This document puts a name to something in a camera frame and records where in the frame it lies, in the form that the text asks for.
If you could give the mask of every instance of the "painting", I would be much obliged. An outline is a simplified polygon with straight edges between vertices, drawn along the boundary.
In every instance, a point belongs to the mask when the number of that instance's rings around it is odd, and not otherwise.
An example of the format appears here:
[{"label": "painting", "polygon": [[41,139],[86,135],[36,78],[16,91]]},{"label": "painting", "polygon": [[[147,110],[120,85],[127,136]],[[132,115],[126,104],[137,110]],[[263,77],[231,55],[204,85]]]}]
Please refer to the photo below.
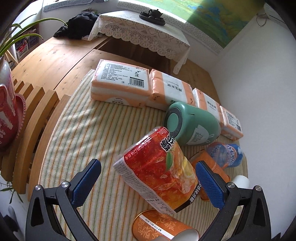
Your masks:
[{"label": "painting", "polygon": [[263,8],[264,0],[138,0],[171,12],[225,47]]}]

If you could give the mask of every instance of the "lace tablecloth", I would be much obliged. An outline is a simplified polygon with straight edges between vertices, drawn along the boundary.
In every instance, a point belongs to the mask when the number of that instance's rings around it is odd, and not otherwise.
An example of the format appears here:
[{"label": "lace tablecloth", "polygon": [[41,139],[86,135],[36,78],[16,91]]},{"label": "lace tablecloth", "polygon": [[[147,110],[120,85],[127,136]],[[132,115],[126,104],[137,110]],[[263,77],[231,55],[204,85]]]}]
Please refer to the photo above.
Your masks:
[{"label": "lace tablecloth", "polygon": [[98,33],[130,41],[177,62],[174,74],[186,63],[190,45],[183,32],[169,24],[159,26],[140,19],[139,13],[117,11],[101,14],[96,20],[89,41]]},{"label": "lace tablecloth", "polygon": [[[112,165],[119,153],[155,126],[160,126],[165,112],[150,107],[141,109],[91,100],[89,89],[94,72],[90,70],[82,79],[55,126],[44,156],[39,183],[45,188],[57,187],[82,171],[92,158],[97,158],[102,164],[102,173],[78,211],[100,241],[136,241],[131,231],[133,220],[152,207],[124,182]],[[239,144],[222,135],[217,141]],[[181,148],[190,158],[205,147]],[[225,172],[231,179],[236,175],[247,176],[246,157],[238,167],[226,168]],[[75,240],[60,210],[56,209],[66,236]],[[217,213],[211,202],[204,202],[198,196],[174,217],[202,235]],[[232,219],[223,240],[231,236],[238,219],[239,215]]]}]

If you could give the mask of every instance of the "striped tablecloth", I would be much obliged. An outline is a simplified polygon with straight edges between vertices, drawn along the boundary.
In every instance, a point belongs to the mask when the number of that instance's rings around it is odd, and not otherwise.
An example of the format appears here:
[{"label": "striped tablecloth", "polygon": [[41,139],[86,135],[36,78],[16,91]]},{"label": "striped tablecloth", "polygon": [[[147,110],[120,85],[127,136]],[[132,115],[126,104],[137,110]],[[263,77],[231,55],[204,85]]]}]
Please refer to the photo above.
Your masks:
[{"label": "striped tablecloth", "polygon": [[[94,70],[82,79],[70,98],[53,131],[44,156],[39,183],[55,187],[71,180],[92,158],[102,163],[102,173],[85,204],[78,208],[86,224],[100,241],[135,241],[131,232],[134,218],[152,207],[131,189],[115,172],[115,157],[155,126],[162,124],[165,112],[94,101],[90,99],[90,83]],[[233,143],[219,136],[217,141]],[[189,159],[204,147],[186,146],[182,150]],[[247,160],[226,169],[231,177],[247,176]],[[56,210],[68,238],[74,240],[59,209]],[[202,235],[218,213],[210,202],[199,197],[174,217],[197,229]],[[234,217],[224,238],[229,238],[238,216]]]}]

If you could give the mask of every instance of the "basket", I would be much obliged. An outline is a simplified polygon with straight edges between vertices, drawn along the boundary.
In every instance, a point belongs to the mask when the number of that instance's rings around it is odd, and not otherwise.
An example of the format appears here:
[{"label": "basket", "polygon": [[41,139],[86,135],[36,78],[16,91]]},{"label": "basket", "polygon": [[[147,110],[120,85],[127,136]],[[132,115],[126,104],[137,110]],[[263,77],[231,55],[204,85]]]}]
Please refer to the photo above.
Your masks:
[{"label": "basket", "polygon": [[28,43],[25,44],[24,48],[22,51],[16,51],[17,52],[17,58],[20,59],[25,53],[29,51]]},{"label": "basket", "polygon": [[32,48],[34,45],[39,43],[39,37],[38,36],[30,36],[28,38],[28,47],[29,49]]}]

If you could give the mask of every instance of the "potted plant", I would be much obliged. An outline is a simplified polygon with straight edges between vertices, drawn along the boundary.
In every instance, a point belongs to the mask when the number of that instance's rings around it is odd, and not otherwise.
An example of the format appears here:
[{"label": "potted plant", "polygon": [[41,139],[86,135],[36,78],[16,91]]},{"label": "potted plant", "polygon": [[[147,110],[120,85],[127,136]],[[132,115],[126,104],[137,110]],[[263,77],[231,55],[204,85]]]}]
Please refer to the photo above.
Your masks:
[{"label": "potted plant", "polygon": [[[0,43],[0,150],[2,151],[7,149],[7,146],[17,137],[22,127],[25,114],[25,99],[22,95],[15,94],[14,92],[11,70],[4,57],[5,52],[13,44],[23,38],[30,36],[38,36],[42,38],[41,35],[36,33],[23,34],[26,30],[38,23],[47,20],[58,20],[67,25],[64,21],[58,18],[44,18],[22,28],[21,24],[28,18],[20,23],[13,24],[11,26],[13,29],[7,33],[4,40]],[[14,33],[16,29],[20,30],[12,36],[12,33]]]}]

